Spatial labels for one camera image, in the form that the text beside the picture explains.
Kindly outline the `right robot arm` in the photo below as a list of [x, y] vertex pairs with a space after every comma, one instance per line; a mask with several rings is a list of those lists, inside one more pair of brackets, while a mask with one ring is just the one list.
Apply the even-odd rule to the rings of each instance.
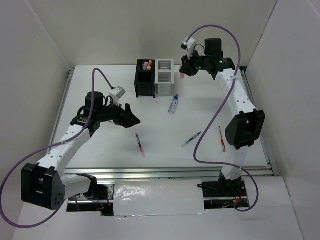
[[198, 71], [206, 71], [223, 93], [228, 95], [226, 104], [231, 110], [232, 118], [224, 135], [231, 151], [227, 164], [220, 172], [218, 190], [223, 196], [230, 196], [241, 184], [241, 168], [250, 147], [260, 137], [266, 115], [249, 100], [242, 86], [242, 76], [236, 73], [232, 59], [224, 57], [220, 38], [205, 40], [203, 56], [196, 51], [196, 41], [193, 38], [186, 39], [181, 47], [187, 54], [181, 59], [180, 73], [192, 77]]

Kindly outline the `clear spray bottle blue cap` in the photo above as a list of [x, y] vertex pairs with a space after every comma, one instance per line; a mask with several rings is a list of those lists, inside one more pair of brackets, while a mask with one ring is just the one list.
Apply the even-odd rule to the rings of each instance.
[[173, 99], [172, 99], [172, 102], [170, 104], [170, 107], [168, 109], [168, 112], [170, 114], [174, 114], [176, 112], [176, 109], [177, 109], [177, 105], [178, 105], [178, 99], [179, 99], [179, 96], [176, 94]]

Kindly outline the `pink purple highlighter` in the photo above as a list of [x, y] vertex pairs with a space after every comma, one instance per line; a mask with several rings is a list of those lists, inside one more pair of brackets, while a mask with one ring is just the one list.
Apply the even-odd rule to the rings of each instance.
[[148, 65], [149, 65], [149, 63], [148, 63], [147, 61], [145, 61], [145, 62], [142, 64], [142, 69], [143, 69], [143, 70], [147, 70]]

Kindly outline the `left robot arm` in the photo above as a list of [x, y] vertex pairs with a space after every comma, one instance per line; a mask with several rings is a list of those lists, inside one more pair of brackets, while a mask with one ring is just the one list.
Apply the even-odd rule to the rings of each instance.
[[64, 171], [78, 150], [100, 128], [101, 123], [112, 121], [115, 125], [131, 128], [140, 124], [127, 103], [122, 108], [120, 98], [125, 94], [121, 87], [113, 88], [108, 96], [89, 92], [67, 132], [50, 151], [35, 164], [27, 163], [21, 170], [21, 199], [49, 210], [57, 210], [63, 201], [76, 195], [92, 200], [100, 186], [96, 177], [78, 173], [65, 176]]

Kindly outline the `dark red pen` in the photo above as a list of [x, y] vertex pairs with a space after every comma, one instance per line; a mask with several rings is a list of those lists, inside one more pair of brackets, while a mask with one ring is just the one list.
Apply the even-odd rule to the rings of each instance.
[[145, 158], [146, 155], [145, 155], [145, 152], [143, 150], [143, 147], [142, 147], [142, 144], [141, 144], [141, 141], [140, 141], [138, 133], [136, 133], [135, 136], [136, 136], [136, 139], [137, 139], [137, 143], [138, 143], [138, 146], [139, 146], [140, 153], [141, 153], [142, 157]]

